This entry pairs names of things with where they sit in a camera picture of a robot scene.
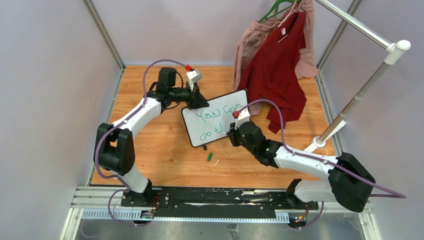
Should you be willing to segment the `green marker cap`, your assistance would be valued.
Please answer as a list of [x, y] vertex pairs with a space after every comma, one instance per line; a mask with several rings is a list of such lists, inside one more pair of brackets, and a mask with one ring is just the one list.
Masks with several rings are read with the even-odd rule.
[[212, 157], [213, 157], [213, 153], [210, 152], [209, 155], [208, 155], [208, 157], [207, 157], [207, 161], [210, 162], [211, 159], [212, 159]]

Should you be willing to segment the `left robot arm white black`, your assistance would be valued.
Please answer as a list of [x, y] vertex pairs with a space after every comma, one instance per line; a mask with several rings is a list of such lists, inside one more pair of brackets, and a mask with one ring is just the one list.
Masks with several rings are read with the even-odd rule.
[[189, 65], [185, 70], [187, 83], [176, 87], [176, 80], [182, 75], [175, 68], [161, 68], [158, 80], [146, 90], [140, 103], [114, 123], [101, 123], [96, 131], [93, 156], [96, 171], [104, 179], [118, 179], [125, 186], [124, 192], [142, 207], [149, 206], [154, 196], [151, 180], [135, 166], [135, 137], [172, 103], [185, 103], [190, 110], [209, 106], [197, 84], [202, 78], [199, 70]]

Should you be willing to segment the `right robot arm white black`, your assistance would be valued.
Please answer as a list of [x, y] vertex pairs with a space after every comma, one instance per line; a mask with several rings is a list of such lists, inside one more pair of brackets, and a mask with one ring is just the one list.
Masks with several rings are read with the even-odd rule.
[[267, 139], [252, 121], [239, 127], [231, 123], [227, 136], [234, 147], [244, 147], [264, 166], [292, 169], [320, 179], [292, 182], [293, 190], [285, 195], [286, 204], [292, 209], [306, 202], [337, 202], [349, 211], [361, 213], [371, 196], [373, 186], [367, 182], [376, 180], [350, 153], [325, 156], [285, 146]]

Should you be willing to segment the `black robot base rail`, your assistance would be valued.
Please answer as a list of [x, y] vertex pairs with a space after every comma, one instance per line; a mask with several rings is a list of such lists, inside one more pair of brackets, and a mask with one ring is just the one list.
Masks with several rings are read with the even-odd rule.
[[317, 214], [348, 217], [353, 212], [329, 200], [302, 203], [291, 189], [161, 186], [143, 200], [121, 186], [79, 186], [68, 218], [117, 220], [125, 225], [151, 222], [310, 223]]

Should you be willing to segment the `white whiteboard black frame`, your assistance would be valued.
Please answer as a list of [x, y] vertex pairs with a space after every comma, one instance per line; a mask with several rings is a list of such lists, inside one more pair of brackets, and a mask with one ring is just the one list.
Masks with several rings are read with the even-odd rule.
[[233, 113], [248, 104], [245, 90], [233, 91], [207, 101], [208, 107], [181, 110], [182, 119], [193, 148], [227, 136], [230, 125], [236, 121]]

